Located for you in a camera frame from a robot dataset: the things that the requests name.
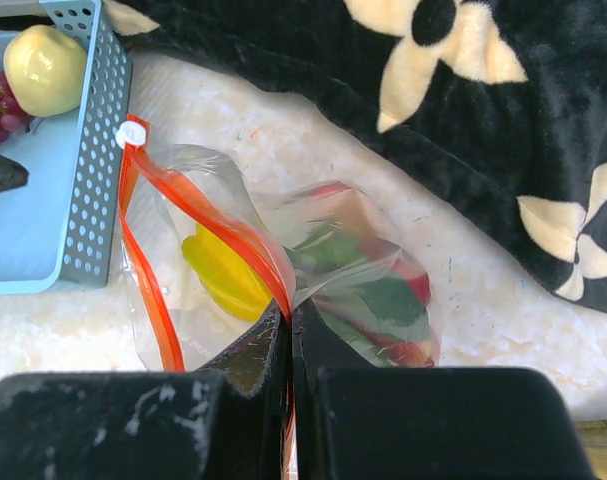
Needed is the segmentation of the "clear zip top bag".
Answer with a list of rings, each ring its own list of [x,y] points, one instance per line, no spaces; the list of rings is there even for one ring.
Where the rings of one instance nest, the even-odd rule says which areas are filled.
[[[289,331],[288,417],[278,478],[288,479],[295,473],[296,438],[292,317],[303,304],[315,304],[296,300],[296,275],[282,242],[283,203],[296,192],[341,181],[290,194],[252,193],[229,154],[199,145],[151,145],[150,130],[148,122],[129,115],[115,134],[123,150],[118,220],[137,353],[147,368],[193,372],[261,319],[264,312],[256,322],[227,314],[185,260],[183,240],[196,224],[204,226],[263,280],[273,295],[266,309],[278,307]]]

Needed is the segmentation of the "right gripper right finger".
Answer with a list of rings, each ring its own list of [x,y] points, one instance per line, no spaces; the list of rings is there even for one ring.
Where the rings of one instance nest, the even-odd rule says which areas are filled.
[[[292,317],[302,479],[590,479],[554,385],[507,367],[379,368],[312,303]]]

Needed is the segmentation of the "yellow star fruit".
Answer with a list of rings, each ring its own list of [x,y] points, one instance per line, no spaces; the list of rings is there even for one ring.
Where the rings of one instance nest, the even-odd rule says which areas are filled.
[[[256,322],[273,299],[263,280],[231,247],[202,225],[182,244],[183,256],[212,300],[227,314]]]

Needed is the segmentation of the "red strawberry bunch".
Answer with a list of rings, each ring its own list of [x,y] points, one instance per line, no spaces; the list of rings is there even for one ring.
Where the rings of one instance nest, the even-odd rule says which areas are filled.
[[[283,207],[296,300],[311,299],[330,330],[375,366],[434,366],[429,276],[376,205],[331,182],[294,193]]]

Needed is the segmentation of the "black flower pattern pillow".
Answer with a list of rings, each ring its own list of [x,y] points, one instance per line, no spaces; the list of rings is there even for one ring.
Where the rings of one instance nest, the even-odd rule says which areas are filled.
[[[133,45],[312,101],[607,313],[607,1],[108,1]]]

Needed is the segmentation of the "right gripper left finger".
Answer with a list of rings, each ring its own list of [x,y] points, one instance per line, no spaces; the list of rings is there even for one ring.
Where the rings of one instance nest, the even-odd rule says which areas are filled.
[[[187,373],[0,382],[0,479],[278,479],[289,331],[280,310]]]

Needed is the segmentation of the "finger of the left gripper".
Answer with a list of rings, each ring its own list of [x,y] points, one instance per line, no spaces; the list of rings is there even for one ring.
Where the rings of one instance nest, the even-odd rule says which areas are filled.
[[[18,162],[0,155],[0,193],[25,186],[29,172]]]

